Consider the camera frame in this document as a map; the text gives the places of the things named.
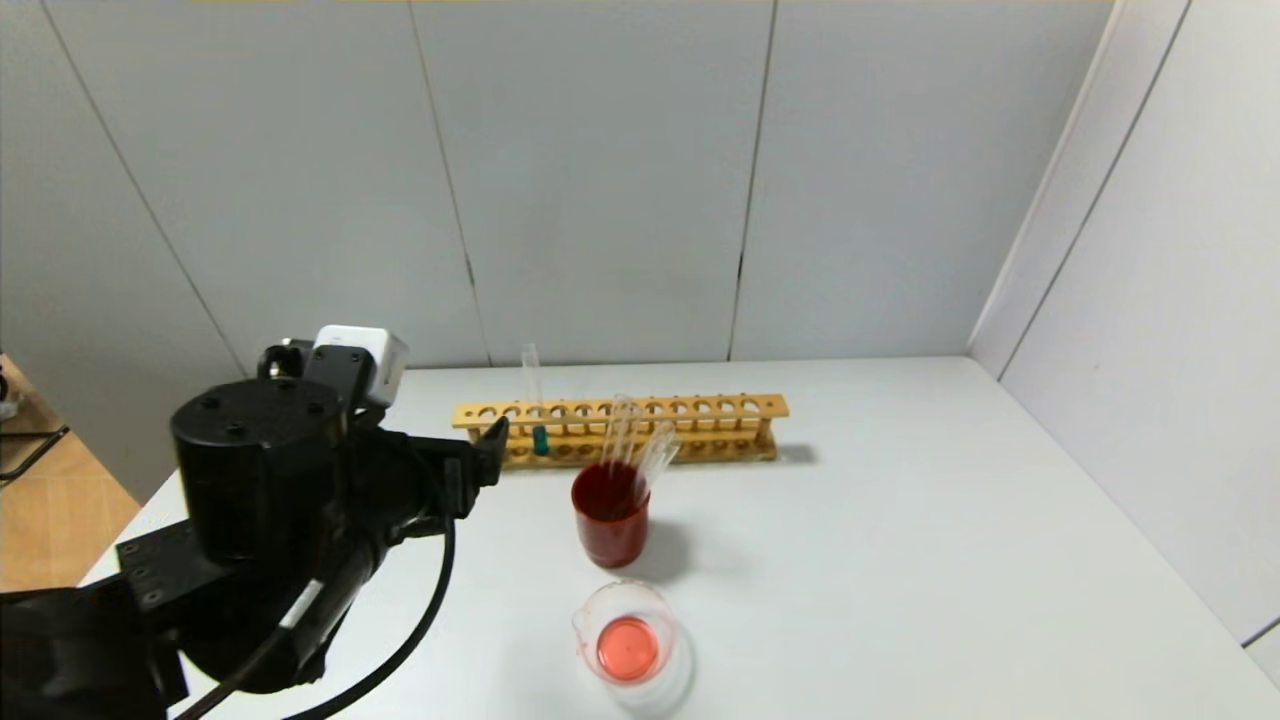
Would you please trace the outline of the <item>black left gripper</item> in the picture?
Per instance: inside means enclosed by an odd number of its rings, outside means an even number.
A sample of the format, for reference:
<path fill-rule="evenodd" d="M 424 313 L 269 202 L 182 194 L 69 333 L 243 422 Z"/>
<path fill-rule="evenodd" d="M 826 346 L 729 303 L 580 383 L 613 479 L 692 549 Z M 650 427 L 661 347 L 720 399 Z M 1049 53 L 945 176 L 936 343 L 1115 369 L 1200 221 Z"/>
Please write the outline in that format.
<path fill-rule="evenodd" d="M 506 460 L 509 419 L 498 416 L 472 445 L 393 430 L 355 438 L 357 523 L 381 542 L 456 533 L 477 487 L 497 486 Z"/>

